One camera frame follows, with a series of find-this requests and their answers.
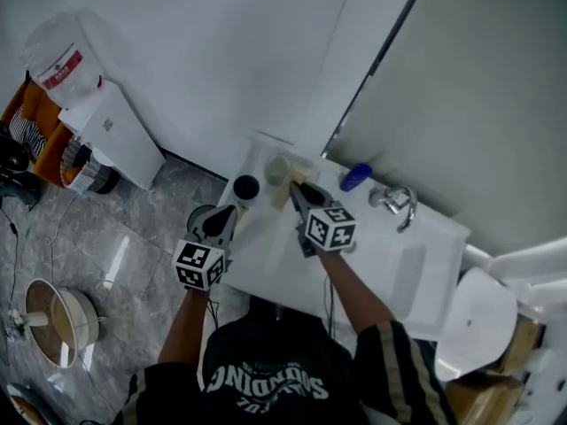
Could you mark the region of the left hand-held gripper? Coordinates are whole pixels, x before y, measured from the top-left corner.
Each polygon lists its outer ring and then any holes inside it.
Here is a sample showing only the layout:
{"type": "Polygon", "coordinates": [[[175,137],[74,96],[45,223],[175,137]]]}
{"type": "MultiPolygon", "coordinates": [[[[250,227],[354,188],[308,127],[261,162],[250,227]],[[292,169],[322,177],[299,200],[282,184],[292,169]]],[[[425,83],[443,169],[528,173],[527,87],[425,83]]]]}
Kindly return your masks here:
{"type": "Polygon", "coordinates": [[[236,205],[201,205],[191,213],[172,258],[186,290],[210,290],[228,270],[229,245],[238,219],[236,205]]]}

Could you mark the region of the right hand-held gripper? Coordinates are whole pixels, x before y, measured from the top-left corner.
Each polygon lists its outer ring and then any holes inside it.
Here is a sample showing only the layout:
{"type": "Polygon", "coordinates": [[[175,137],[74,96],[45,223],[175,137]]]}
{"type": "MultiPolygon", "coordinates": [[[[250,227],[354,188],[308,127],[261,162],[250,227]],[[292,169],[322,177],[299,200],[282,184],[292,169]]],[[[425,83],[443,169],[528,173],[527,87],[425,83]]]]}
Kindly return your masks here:
{"type": "Polygon", "coordinates": [[[317,249],[336,252],[352,247],[357,220],[327,190],[312,182],[291,181],[290,197],[299,216],[296,230],[305,258],[317,249]]]}

